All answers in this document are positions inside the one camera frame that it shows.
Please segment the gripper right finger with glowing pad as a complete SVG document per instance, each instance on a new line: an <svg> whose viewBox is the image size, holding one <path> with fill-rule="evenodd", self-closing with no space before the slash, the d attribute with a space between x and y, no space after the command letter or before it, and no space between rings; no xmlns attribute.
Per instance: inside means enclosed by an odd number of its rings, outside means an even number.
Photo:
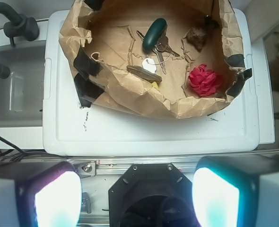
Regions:
<svg viewBox="0 0 279 227"><path fill-rule="evenodd" d="M279 227L279 155L202 157L192 201L202 227Z"/></svg>

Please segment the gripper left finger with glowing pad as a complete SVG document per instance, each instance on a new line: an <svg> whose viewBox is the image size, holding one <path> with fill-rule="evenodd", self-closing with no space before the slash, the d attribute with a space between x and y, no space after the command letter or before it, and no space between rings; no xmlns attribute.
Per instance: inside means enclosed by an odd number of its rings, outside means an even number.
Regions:
<svg viewBox="0 0 279 227"><path fill-rule="evenodd" d="M0 162L0 227L75 227L81 180L67 162Z"/></svg>

